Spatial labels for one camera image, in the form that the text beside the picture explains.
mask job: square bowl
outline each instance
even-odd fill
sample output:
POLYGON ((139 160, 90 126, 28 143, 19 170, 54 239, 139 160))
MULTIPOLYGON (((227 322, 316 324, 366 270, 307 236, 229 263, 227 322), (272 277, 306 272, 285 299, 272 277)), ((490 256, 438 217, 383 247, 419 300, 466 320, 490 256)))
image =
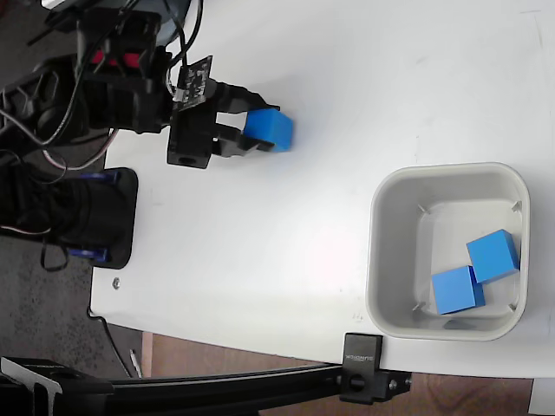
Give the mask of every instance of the square bowl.
POLYGON ((386 335, 490 341, 509 332, 526 305, 530 196, 500 163, 409 167, 393 172, 372 201, 367 307, 386 335), (520 271, 484 284, 486 306, 440 315, 432 275, 470 265, 467 243, 497 230, 513 236, 520 271))

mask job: blue block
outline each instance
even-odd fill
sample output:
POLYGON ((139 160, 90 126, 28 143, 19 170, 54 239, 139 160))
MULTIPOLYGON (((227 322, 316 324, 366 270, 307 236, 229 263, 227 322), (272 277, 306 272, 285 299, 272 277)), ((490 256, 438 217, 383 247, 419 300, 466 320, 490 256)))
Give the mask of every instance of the blue block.
POLYGON ((286 152, 291 149, 293 121, 275 108, 249 111, 243 134, 273 143, 272 152, 286 152))
POLYGON ((472 266, 433 275, 432 282, 437 311, 442 315, 486 304, 484 291, 476 282, 472 266))
POLYGON ((520 269, 513 237, 505 230, 495 231, 467 244, 478 283, 490 283, 520 269))

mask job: wire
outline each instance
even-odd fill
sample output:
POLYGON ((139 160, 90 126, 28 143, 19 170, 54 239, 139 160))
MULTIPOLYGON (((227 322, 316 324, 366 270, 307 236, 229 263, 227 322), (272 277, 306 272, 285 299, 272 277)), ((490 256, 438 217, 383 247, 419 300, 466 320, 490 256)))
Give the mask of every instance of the wire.
POLYGON ((102 157, 102 155, 104 155, 104 153, 106 153, 107 149, 110 147, 110 145, 114 141, 115 135, 117 133, 118 133, 117 128, 112 130, 112 133, 110 133, 107 140, 104 142, 104 144, 98 150, 98 152, 96 152, 91 158, 87 159, 85 162, 83 162, 79 166, 68 166, 67 164, 66 164, 66 166, 60 165, 58 162, 56 162, 56 160, 52 157, 52 155, 50 155, 49 151, 46 150, 46 149, 42 150, 42 155, 53 167, 56 167, 58 169, 66 169, 67 171, 81 171, 81 170, 85 169, 86 167, 91 166, 98 159, 100 159, 102 157))
POLYGON ((83 57, 82 62, 81 62, 81 67, 79 68, 79 71, 77 73, 77 77, 75 79, 75 86, 74 86, 74 89, 73 89, 73 93, 71 95, 71 98, 69 99, 68 110, 66 111, 66 114, 63 116, 63 119, 62 119, 62 122, 60 123, 60 126, 58 126, 58 128, 55 130, 54 134, 52 134, 52 136, 48 140, 45 140, 42 143, 43 146, 46 146, 46 145, 49 145, 50 143, 52 143, 54 140, 56 140, 58 137, 60 137, 63 134, 63 132, 65 131, 65 129, 67 128, 67 126, 69 124, 69 121, 71 120, 71 118, 73 116, 73 113, 75 111, 75 107, 77 105, 76 104, 77 103, 77 95, 81 91, 81 85, 82 85, 82 82, 83 82, 83 77, 85 75, 85 68, 87 67, 88 63, 92 59, 93 54, 95 54, 97 49, 100 47, 101 43, 122 22, 124 22, 125 19, 127 19, 127 17, 129 16, 129 13, 131 13, 131 11, 134 9, 134 7, 137 5, 137 3, 139 1, 140 0, 129 0, 129 1, 127 1, 127 3, 123 7, 120 8, 119 18, 115 22, 114 27, 107 30, 102 36, 100 36, 96 40, 96 42, 93 44, 93 46, 91 48, 89 48, 88 52, 83 57))
POLYGON ((22 229, 17 228, 17 227, 11 227, 9 225, 0 225, 0 228, 3 229, 3 230, 14 231, 17 234, 23 234, 25 236, 43 236, 43 235, 48 234, 49 232, 52 231, 51 228, 48 228, 45 231, 38 231, 38 232, 26 231, 26 230, 22 230, 22 229))
POLYGON ((27 135, 31 140, 33 140, 39 147, 45 147, 52 143, 54 140, 58 139, 68 127, 68 124, 73 117, 73 113, 75 112, 75 108, 77 106, 77 96, 81 92, 81 86, 83 82, 83 78, 85 75, 85 68, 87 67, 88 63, 93 57, 93 54, 96 53, 97 49, 100 47, 101 43, 112 33, 127 17, 129 13, 134 9, 137 3, 140 0, 128 0, 127 3, 122 6, 119 10, 118 19, 114 24, 114 27, 107 30, 102 36, 100 36, 96 42, 93 44, 91 48, 88 49, 85 56, 83 56, 81 66, 77 70, 77 76, 75 78, 75 86, 73 89, 73 93, 71 94, 71 98, 69 99, 68 109, 66 110, 65 115, 60 122, 58 128, 54 131, 52 136, 50 136, 47 140, 39 139, 27 126, 25 126, 16 116, 8 113, 4 109, 0 108, 0 114, 15 124, 22 132, 27 135))
POLYGON ((115 345, 114 338, 112 337, 112 333, 110 332, 110 328, 108 326, 108 323, 106 322, 106 319, 104 319, 103 316, 93 315, 93 311, 90 308, 92 295, 93 295, 93 290, 92 290, 92 287, 91 287, 90 295, 88 297, 87 318, 90 319, 91 321, 100 321, 100 322, 102 322, 102 326, 104 327, 104 332, 106 333, 106 337, 108 338, 108 341, 110 342, 110 346, 114 350, 114 354, 115 354, 116 358, 120 362, 121 367, 123 368, 123 371, 125 371, 126 376, 129 377, 129 378, 132 378, 133 376, 131 375, 131 372, 129 371, 129 368, 127 368, 127 364, 123 360, 123 358, 120 354, 120 350, 115 345))
POLYGON ((40 140, 36 134, 34 134, 33 132, 30 131, 30 129, 25 126, 23 124, 22 121, 20 121, 15 115, 12 115, 10 113, 8 113, 6 110, 4 110, 3 108, 0 108, 0 115, 2 115, 4 118, 8 119, 9 121, 11 121, 12 123, 14 123, 16 125, 17 128, 19 128, 22 132, 25 133, 25 135, 27 137, 29 137, 31 140, 33 140, 38 146, 42 146, 42 140, 40 140))
POLYGON ((49 151, 50 151, 51 153, 54 153, 55 156, 56 156, 59 160, 61 160, 61 161, 63 162, 63 165, 60 165, 60 166, 61 166, 60 169, 63 169, 63 172, 62 172, 62 174, 61 174, 60 176, 58 176, 57 178, 52 179, 52 180, 48 180, 48 181, 43 181, 43 180, 40 180, 40 179, 35 178, 34 175, 29 175, 29 177, 31 178, 31 180, 35 181, 37 184, 41 184, 41 185, 53 185, 53 184, 55 184, 55 183, 58 183, 58 182, 60 182, 63 178, 65 178, 66 173, 68 173, 68 171, 69 171, 69 169, 68 169, 68 161, 67 161, 65 158, 63 158, 63 156, 61 156, 60 153, 58 153, 58 152, 53 152, 51 149, 50 149, 49 151))
POLYGON ((105 132, 102 132, 100 134, 96 134, 94 136, 90 136, 87 137, 85 139, 81 139, 81 140, 73 140, 70 141, 69 143, 64 143, 63 145, 60 146, 82 146, 82 145, 87 145, 88 143, 92 143, 93 141, 97 141, 98 139, 102 139, 102 138, 106 138, 109 134, 109 129, 105 132))
POLYGON ((175 29, 177 30, 177 33, 180 37, 181 50, 185 50, 186 49, 186 38, 185 38, 185 31, 183 30, 183 23, 180 22, 180 20, 177 18, 175 13, 173 13, 173 11, 170 8, 170 5, 168 4, 167 0, 163 0, 163 2, 164 2, 164 5, 166 6, 167 14, 170 15, 170 17, 172 18, 173 24, 175 25, 175 29))
MULTIPOLYGON (((181 47, 180 52, 183 50, 186 50, 186 38, 185 38, 185 31, 183 29, 183 23, 179 21, 177 16, 170 9, 170 5, 167 3, 167 0, 163 0, 163 2, 164 2, 164 5, 166 6, 167 14, 170 15, 170 17, 172 18, 173 25, 175 26, 178 32, 178 35, 180 36, 180 47, 181 47)), ((182 59, 183 59, 183 65, 186 65, 186 54, 183 55, 182 59)), ((170 76, 173 66, 174 65, 168 66, 166 70, 166 88, 167 88, 167 92, 170 93, 172 97, 175 97, 175 87, 172 85, 171 76, 170 76)))
POLYGON ((169 68, 173 68, 175 65, 177 65, 177 63, 181 59, 186 57, 187 52, 192 47, 192 45, 193 45, 193 43, 194 43, 195 39, 197 38, 197 35, 199 34, 199 31, 200 31, 200 24, 202 23, 202 13, 203 13, 203 11, 204 11, 204 0, 199 0, 199 7, 197 9, 197 20, 194 24, 194 29, 193 29, 193 32, 191 34, 191 37, 189 38, 189 42, 187 42, 184 49, 182 49, 176 56, 173 57, 173 59, 170 61, 170 67, 169 68))

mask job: table surface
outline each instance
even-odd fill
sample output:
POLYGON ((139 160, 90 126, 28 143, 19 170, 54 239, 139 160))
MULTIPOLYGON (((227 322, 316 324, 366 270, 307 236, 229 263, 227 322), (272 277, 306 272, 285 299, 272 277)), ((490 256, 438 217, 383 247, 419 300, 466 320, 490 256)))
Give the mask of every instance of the table surface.
POLYGON ((95 269, 95 313, 341 362, 346 332, 380 333, 365 304, 379 183, 404 166, 499 161, 531 194, 523 317, 490 342, 386 338, 382 367, 555 377, 555 3, 212 0, 189 59, 209 54, 213 78, 295 121, 294 147, 200 171, 166 164, 168 129, 119 134, 107 166, 140 179, 133 255, 95 269))

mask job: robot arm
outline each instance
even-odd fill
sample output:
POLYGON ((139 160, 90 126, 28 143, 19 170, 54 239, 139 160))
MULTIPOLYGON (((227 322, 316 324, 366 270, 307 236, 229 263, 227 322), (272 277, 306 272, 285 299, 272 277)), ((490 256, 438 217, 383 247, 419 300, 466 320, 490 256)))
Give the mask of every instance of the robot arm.
MULTIPOLYGON (((0 233, 58 244, 94 265, 120 268, 131 252, 134 172, 52 178, 23 157, 39 150, 53 163, 50 153, 56 147, 74 145, 91 129, 159 133, 170 126, 167 162, 206 168, 213 154, 230 157, 276 147, 257 137, 256 129, 245 135, 218 124, 218 112, 277 113, 278 107, 245 88, 211 79, 210 56, 193 65, 184 62, 177 86, 168 87, 175 58, 164 44, 172 37, 160 36, 164 18, 170 20, 164 17, 167 10, 139 9, 164 2, 55 3, 47 22, 54 29, 74 30, 78 51, 43 62, 0 92, 0 233), (101 7, 110 4, 117 8, 101 7)), ((63 176, 68 167, 62 170, 63 176)))

